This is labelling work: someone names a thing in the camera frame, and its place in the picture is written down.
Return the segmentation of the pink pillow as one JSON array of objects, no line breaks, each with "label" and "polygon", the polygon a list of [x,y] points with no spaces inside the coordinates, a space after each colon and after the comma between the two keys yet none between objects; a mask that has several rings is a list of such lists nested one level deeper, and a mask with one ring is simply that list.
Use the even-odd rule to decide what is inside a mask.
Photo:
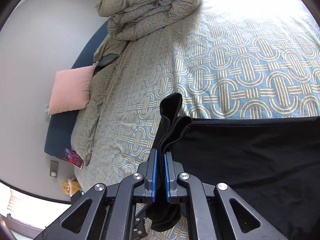
[{"label": "pink pillow", "polygon": [[56,72],[48,115],[85,109],[95,65]]}]

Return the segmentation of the dark blue headboard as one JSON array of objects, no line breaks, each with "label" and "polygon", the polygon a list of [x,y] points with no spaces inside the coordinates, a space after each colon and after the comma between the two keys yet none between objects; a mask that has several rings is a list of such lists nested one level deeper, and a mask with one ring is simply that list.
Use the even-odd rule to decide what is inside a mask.
[{"label": "dark blue headboard", "polygon": [[93,54],[108,34],[105,22],[85,45],[71,69],[60,70],[50,97],[49,127],[44,152],[62,159],[66,148],[71,148],[71,135],[76,118],[89,102],[89,84],[93,77]]}]

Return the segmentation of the blue patterned bed cover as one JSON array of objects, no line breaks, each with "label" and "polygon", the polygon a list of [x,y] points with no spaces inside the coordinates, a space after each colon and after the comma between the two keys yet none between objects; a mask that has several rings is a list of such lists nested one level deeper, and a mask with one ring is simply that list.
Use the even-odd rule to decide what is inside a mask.
[{"label": "blue patterned bed cover", "polygon": [[83,189],[112,185],[149,157],[167,96],[180,116],[319,117],[319,26],[301,0],[202,0],[171,25],[130,41],[90,84],[72,149]]}]

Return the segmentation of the orange plush toy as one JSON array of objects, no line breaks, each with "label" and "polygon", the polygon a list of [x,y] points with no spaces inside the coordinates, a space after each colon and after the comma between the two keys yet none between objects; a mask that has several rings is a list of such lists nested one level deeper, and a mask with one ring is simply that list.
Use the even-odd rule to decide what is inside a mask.
[{"label": "orange plush toy", "polygon": [[67,181],[62,182],[63,193],[69,195],[70,197],[77,193],[79,190],[82,190],[82,188],[75,178],[68,179]]}]

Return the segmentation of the grey wall socket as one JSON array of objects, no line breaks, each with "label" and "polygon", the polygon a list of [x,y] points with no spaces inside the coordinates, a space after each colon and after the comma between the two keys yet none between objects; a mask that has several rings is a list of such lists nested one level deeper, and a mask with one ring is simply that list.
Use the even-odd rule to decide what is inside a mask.
[{"label": "grey wall socket", "polygon": [[50,161],[50,176],[56,178],[57,172],[59,168],[59,163],[57,161],[51,160]]}]

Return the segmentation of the patterned pillow with green edge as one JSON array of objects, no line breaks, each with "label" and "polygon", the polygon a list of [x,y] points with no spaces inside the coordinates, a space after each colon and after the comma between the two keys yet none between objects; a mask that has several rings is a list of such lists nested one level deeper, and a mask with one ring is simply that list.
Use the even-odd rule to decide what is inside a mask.
[{"label": "patterned pillow with green edge", "polygon": [[93,60],[95,65],[97,67],[106,67],[120,57],[127,44],[127,41],[119,41],[107,35],[94,53]]}]

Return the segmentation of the bunched patterned duvet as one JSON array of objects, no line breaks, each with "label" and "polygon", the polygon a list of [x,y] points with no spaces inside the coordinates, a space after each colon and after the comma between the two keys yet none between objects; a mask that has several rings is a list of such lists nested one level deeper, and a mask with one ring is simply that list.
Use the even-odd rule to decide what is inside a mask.
[{"label": "bunched patterned duvet", "polygon": [[99,0],[99,16],[108,18],[108,33],[135,41],[192,14],[202,0]]}]

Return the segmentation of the black pants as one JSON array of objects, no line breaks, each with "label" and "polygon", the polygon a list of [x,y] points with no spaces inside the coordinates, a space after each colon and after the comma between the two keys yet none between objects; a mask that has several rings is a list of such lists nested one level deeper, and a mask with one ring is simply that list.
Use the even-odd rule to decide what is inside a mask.
[{"label": "black pants", "polygon": [[202,182],[229,185],[288,239],[319,239],[319,117],[217,120],[180,116],[182,96],[159,107],[156,204],[169,210],[164,154]]}]

